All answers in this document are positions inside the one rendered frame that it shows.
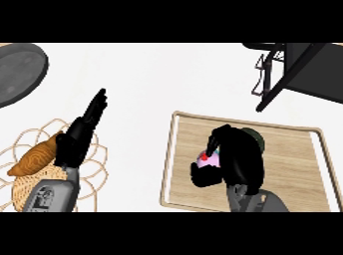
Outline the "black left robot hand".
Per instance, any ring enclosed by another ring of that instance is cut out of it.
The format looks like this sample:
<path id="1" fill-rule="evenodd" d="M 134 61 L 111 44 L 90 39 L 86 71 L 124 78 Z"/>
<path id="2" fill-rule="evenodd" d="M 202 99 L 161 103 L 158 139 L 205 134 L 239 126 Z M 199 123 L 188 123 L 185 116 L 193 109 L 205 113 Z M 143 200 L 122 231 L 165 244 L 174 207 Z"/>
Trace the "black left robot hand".
<path id="1" fill-rule="evenodd" d="M 106 90 L 100 89 L 88 104 L 84 115 L 77 117 L 68 131 L 56 136 L 56 166 L 80 167 L 86 159 L 94 129 L 106 106 Z"/>

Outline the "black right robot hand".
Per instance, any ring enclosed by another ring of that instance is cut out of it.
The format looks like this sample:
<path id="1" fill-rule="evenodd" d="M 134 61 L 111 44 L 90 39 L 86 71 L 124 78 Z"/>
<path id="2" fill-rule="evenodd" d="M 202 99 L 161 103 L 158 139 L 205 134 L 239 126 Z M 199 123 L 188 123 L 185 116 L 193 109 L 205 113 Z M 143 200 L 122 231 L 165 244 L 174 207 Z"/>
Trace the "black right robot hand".
<path id="1" fill-rule="evenodd" d="M 227 186 L 247 185 L 247 195 L 256 195 L 263 184 L 264 167 L 260 147 L 253 136 L 241 128 L 225 125 L 211 131 L 205 154 L 219 150 L 220 167 L 190 164 L 190 181 L 196 187 L 222 182 Z"/>

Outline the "pale wooden tray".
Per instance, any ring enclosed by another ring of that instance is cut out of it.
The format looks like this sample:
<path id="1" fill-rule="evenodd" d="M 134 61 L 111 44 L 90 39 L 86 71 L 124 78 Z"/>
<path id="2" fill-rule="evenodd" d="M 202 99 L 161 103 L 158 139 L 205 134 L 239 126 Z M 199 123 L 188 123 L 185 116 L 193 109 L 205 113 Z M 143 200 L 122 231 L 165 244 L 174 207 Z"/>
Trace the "pale wooden tray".
<path id="1" fill-rule="evenodd" d="M 225 185 L 198 188 L 189 165 L 214 128 L 253 128 L 264 139 L 264 182 L 293 212 L 343 212 L 343 195 L 325 137 L 316 127 L 291 127 L 176 112 L 165 160 L 161 205 L 190 211 L 229 209 Z"/>

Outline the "black tiered shelf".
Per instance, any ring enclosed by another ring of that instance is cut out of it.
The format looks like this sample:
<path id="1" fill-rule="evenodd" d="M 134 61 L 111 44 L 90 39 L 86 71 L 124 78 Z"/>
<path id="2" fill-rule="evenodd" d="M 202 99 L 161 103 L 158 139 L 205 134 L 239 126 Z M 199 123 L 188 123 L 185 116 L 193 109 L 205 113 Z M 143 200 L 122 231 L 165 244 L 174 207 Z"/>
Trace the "black tiered shelf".
<path id="1" fill-rule="evenodd" d="M 267 51 L 256 69 L 261 97 L 256 110 L 261 112 L 282 90 L 343 104 L 343 43 L 244 43 L 251 50 Z"/>

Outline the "dark green round object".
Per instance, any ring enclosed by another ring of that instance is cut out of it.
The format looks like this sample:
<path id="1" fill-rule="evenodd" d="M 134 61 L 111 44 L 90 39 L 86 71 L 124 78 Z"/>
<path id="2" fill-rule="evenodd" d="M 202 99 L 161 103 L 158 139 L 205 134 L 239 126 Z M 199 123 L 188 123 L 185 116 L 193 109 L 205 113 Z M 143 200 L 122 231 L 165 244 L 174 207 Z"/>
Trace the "dark green round object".
<path id="1" fill-rule="evenodd" d="M 256 139 L 259 147 L 260 147 L 260 152 L 263 153 L 264 152 L 264 138 L 263 138 L 261 134 L 259 133 L 259 131 L 256 129 L 253 129 L 250 127 L 244 127 L 241 130 L 245 131 Z"/>

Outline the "brown croissant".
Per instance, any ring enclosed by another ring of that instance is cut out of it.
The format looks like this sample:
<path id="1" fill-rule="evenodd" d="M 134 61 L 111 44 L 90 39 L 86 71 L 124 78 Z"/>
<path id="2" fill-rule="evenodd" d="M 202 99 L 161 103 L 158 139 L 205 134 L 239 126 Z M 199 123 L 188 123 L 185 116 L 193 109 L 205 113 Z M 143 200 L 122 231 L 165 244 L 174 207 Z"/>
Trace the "brown croissant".
<path id="1" fill-rule="evenodd" d="M 56 137 L 59 134 L 62 134 L 60 131 L 28 150 L 19 162 L 7 171 L 9 176 L 32 175 L 49 165 L 56 158 Z"/>

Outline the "woven wicker placemat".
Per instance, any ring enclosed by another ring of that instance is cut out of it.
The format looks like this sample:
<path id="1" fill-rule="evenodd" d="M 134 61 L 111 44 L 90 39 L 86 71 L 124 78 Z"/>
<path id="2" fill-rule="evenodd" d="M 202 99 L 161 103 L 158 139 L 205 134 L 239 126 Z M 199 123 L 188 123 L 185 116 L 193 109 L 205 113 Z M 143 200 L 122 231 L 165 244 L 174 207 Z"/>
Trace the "woven wicker placemat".
<path id="1" fill-rule="evenodd" d="M 13 144 L 0 151 L 0 211 L 20 211 L 26 198 L 43 179 L 65 179 L 66 172 L 53 163 L 32 175 L 23 177 L 9 176 L 7 171 L 19 162 L 26 151 L 57 131 L 66 131 L 69 123 L 62 119 L 52 119 L 41 127 L 25 129 L 17 135 Z M 99 137 L 93 134 L 87 157 L 81 164 L 81 193 L 77 202 L 88 201 L 83 207 L 75 206 L 74 211 L 97 211 L 97 192 L 108 181 L 108 148 L 100 145 Z"/>

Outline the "dark grey round pan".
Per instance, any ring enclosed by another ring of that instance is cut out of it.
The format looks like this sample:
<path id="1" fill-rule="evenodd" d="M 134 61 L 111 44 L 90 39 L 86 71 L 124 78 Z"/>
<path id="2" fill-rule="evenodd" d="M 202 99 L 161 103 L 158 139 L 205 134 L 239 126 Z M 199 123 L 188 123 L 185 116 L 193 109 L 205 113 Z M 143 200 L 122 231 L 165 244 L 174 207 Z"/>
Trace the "dark grey round pan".
<path id="1" fill-rule="evenodd" d="M 49 57 L 32 43 L 0 43 L 0 109 L 19 102 L 40 86 Z"/>

